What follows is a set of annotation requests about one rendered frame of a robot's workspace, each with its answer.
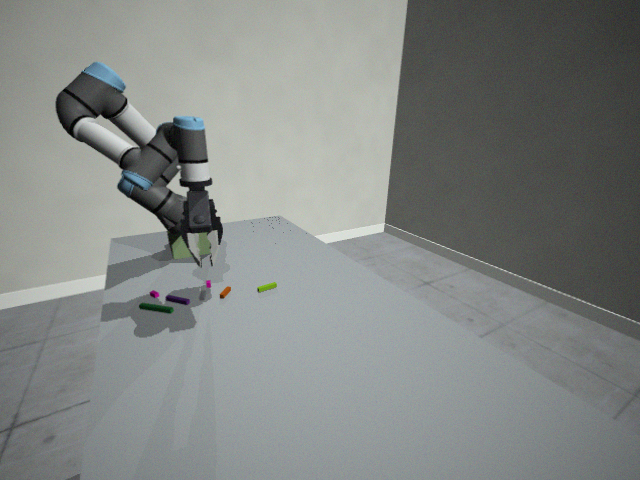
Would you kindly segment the dark green rod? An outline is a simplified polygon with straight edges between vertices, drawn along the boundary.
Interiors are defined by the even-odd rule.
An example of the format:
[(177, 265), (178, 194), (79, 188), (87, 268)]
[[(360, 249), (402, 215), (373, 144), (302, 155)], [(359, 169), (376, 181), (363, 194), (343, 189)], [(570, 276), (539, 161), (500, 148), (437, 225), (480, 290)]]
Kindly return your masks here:
[(169, 314), (174, 312), (173, 307), (160, 306), (160, 305), (147, 304), (147, 303), (141, 303), (139, 305), (139, 308), (143, 310), (150, 310), (150, 311), (163, 312), (163, 313), (169, 313)]

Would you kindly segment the lime green rod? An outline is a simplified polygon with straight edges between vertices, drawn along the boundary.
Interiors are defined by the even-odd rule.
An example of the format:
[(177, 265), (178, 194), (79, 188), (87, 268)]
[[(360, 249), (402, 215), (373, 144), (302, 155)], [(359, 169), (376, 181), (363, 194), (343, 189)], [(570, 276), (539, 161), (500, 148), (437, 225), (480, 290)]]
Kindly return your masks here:
[(266, 285), (257, 287), (257, 290), (258, 290), (258, 292), (262, 292), (262, 291), (265, 291), (265, 290), (268, 290), (268, 289), (272, 289), (272, 288), (275, 288), (275, 287), (277, 287), (277, 283), (273, 282), (273, 283), (270, 283), (270, 284), (266, 284)]

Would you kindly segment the purple rod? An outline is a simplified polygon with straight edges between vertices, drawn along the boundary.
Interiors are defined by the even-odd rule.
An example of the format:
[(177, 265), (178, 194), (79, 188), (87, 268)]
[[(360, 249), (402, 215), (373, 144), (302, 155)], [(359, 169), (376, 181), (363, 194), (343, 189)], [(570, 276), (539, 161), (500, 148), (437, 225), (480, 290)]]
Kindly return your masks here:
[(166, 298), (166, 301), (175, 302), (175, 303), (179, 303), (179, 304), (188, 305), (190, 303), (189, 299), (185, 299), (185, 298), (181, 298), (181, 297), (168, 295), (165, 298)]

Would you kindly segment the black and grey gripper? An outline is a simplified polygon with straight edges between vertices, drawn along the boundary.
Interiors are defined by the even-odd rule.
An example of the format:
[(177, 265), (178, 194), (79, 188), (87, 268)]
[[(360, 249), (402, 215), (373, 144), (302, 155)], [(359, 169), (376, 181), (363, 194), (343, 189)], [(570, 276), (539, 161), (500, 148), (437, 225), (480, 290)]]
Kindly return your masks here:
[[(201, 190), (205, 190), (203, 188), (205, 188), (206, 186), (212, 185), (212, 178), (206, 181), (196, 181), (196, 182), (182, 181), (181, 179), (179, 179), (179, 182), (180, 182), (180, 186), (189, 187), (189, 191), (201, 191)], [(191, 187), (197, 187), (197, 188), (191, 188)], [(212, 231), (207, 232), (207, 238), (211, 243), (210, 261), (211, 261), (211, 266), (213, 266), (217, 257), (220, 243), (221, 243), (221, 239), (223, 235), (223, 227), (220, 221), (220, 217), (216, 217), (215, 215), (215, 213), (217, 213), (217, 210), (215, 209), (215, 204), (213, 202), (213, 199), (209, 199), (209, 202), (210, 202), (210, 212), (211, 212), (211, 221), (212, 221)], [(187, 201), (183, 201), (183, 209), (184, 209), (184, 212), (182, 213), (182, 215), (184, 215), (184, 219), (180, 220), (181, 237), (184, 243), (186, 244), (188, 250), (190, 251), (192, 257), (194, 258), (195, 262), (197, 263), (197, 265), (200, 268), (202, 268), (201, 258), (199, 257), (199, 248), (197, 247), (199, 236), (197, 233), (191, 234), (189, 232)]]

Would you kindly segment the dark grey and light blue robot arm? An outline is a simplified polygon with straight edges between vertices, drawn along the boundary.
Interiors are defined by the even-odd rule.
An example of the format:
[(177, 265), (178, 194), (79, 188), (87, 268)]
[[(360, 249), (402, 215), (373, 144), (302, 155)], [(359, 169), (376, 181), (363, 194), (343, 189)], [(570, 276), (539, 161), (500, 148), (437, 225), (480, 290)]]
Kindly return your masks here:
[[(92, 63), (58, 94), (56, 112), (61, 125), (74, 139), (118, 164), (122, 169), (118, 190), (156, 215), (169, 232), (181, 231), (183, 201), (187, 201), (189, 232), (211, 232), (208, 191), (187, 191), (185, 197), (166, 187), (180, 170), (182, 181), (210, 179), (203, 119), (175, 116), (173, 124), (165, 122), (155, 129), (122, 94), (125, 88), (110, 67)], [(99, 115), (139, 148), (101, 126), (95, 120)]]

